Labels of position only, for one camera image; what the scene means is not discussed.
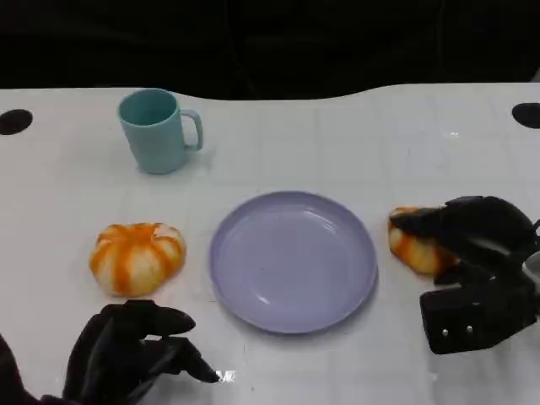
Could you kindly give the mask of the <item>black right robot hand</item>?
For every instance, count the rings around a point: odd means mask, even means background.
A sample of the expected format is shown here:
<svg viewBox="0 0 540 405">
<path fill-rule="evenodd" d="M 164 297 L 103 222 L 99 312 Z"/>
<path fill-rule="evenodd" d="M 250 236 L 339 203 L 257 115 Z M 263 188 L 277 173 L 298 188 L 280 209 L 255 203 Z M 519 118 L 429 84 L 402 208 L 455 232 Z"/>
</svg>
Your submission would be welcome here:
<svg viewBox="0 0 540 405">
<path fill-rule="evenodd" d="M 431 344 L 494 345 L 537 322 L 537 283 L 523 266 L 539 253 L 538 231 L 538 222 L 493 196 L 390 214 L 391 252 L 436 287 L 420 297 Z"/>
</svg>

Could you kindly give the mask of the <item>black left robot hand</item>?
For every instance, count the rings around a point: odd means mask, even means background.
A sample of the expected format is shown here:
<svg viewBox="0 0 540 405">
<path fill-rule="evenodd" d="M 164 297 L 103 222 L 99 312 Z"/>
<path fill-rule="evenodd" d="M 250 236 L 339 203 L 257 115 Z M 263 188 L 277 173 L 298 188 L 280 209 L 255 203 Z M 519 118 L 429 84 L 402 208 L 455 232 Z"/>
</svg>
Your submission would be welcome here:
<svg viewBox="0 0 540 405">
<path fill-rule="evenodd" d="M 136 404 L 161 375 L 186 372 L 204 383 L 219 376 L 183 337 L 195 321 L 152 300 L 106 305 L 70 354 L 62 398 L 77 404 Z"/>
</svg>

